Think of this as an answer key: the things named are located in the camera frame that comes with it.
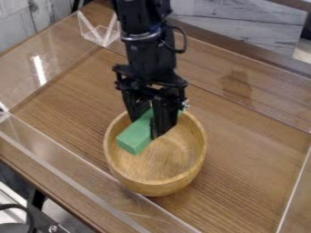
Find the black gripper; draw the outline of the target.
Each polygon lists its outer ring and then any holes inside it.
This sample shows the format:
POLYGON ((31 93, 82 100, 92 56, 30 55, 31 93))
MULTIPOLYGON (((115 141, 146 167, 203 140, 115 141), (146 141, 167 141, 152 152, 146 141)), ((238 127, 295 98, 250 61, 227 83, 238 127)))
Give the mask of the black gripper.
POLYGON ((178 124, 179 110, 187 108, 184 89, 187 81, 175 73, 176 47, 172 30, 155 30, 142 34, 122 33, 128 63, 114 66, 116 88, 122 91, 128 116, 135 122, 154 109, 152 139, 167 134, 178 124))

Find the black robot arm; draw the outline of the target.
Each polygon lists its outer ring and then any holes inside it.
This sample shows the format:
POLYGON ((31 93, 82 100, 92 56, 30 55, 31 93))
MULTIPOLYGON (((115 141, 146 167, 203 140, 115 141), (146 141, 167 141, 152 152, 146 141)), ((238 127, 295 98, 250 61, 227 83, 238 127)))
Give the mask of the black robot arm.
POLYGON ((188 82, 175 73, 176 55, 186 52, 175 44, 178 26, 168 22, 170 0, 111 0, 122 26, 128 62, 115 65, 115 87, 122 91, 130 119, 147 111, 151 137, 158 138, 178 124, 187 106, 188 82))

